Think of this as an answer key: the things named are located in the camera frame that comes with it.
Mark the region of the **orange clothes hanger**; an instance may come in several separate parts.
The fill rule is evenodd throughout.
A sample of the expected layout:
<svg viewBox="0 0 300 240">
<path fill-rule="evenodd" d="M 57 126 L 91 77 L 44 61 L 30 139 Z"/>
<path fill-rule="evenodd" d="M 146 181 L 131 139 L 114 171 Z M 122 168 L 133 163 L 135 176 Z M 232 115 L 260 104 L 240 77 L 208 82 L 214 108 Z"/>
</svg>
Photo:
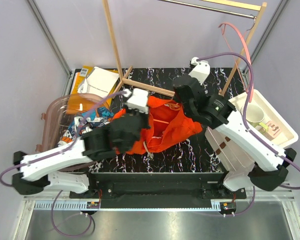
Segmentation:
<svg viewBox="0 0 300 240">
<path fill-rule="evenodd" d="M 168 125 L 181 110 L 181 105 L 175 102 L 164 102 L 151 107 L 150 115 L 154 123 Z"/>
</svg>

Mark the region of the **orange shorts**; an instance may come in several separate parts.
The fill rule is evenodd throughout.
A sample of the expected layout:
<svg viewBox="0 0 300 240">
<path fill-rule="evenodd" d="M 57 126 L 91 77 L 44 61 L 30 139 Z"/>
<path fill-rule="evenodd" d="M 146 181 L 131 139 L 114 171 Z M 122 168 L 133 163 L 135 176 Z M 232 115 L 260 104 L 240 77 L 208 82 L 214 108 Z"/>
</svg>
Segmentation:
<svg viewBox="0 0 300 240">
<path fill-rule="evenodd" d="M 153 122 L 150 113 L 151 107 L 167 102 L 176 103 L 171 99 L 161 99 L 154 96 L 148 97 L 148 123 L 150 128 L 141 131 L 140 140 L 135 142 L 131 150 L 117 150 L 114 148 L 117 154 L 126 153 L 129 155 L 142 155 L 146 152 L 160 153 L 203 130 L 200 123 L 194 122 L 192 119 L 185 116 L 180 104 L 181 110 L 169 124 Z"/>
</svg>

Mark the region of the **blue patterned shorts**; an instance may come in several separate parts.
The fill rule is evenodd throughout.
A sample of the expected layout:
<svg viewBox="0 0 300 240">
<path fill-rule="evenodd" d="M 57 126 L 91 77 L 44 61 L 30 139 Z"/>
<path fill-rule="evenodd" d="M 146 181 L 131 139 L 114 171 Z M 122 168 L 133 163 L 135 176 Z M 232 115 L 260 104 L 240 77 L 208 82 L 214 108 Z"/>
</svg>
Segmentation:
<svg viewBox="0 0 300 240">
<path fill-rule="evenodd" d="M 69 144 L 73 142 L 77 137 L 78 127 L 82 126 L 79 132 L 79 136 L 90 132 L 94 128 L 104 127 L 112 118 L 114 113 L 106 107 L 98 107 L 93 112 L 78 112 L 74 115 L 73 120 L 66 126 L 65 130 L 60 136 L 57 147 Z"/>
</svg>

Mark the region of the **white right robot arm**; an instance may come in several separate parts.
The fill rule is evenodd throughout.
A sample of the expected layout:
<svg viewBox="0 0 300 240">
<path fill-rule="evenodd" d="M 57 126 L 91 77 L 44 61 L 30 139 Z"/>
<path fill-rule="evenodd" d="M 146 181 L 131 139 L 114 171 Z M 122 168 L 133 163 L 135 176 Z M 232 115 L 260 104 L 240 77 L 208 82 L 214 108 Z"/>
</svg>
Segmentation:
<svg viewBox="0 0 300 240">
<path fill-rule="evenodd" d="M 286 180 L 286 160 L 293 161 L 296 151 L 272 143 L 223 96 L 206 95 L 201 84 L 209 73 L 209 64 L 200 61 L 189 74 L 175 78 L 172 86 L 174 99 L 182 104 L 184 114 L 206 126 L 206 131 L 213 133 L 209 143 L 221 151 L 220 160 L 227 174 L 217 185 L 218 195 L 226 199 L 250 186 L 275 190 Z"/>
</svg>

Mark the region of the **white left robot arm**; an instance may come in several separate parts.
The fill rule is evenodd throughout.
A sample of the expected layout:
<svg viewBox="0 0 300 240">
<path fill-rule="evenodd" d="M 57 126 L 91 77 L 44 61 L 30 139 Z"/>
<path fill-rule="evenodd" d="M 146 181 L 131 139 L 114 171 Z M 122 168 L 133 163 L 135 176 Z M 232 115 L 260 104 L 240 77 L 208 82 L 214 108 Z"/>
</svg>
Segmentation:
<svg viewBox="0 0 300 240">
<path fill-rule="evenodd" d="M 149 127 L 147 113 L 127 110 L 121 117 L 84 133 L 71 143 L 31 155 L 17 152 L 15 155 L 22 159 L 18 173 L 12 176 L 12 187 L 24 196 L 56 190 L 93 198 L 98 186 L 88 175 L 67 173 L 62 169 L 126 153 L 140 140 L 141 131 Z"/>
</svg>

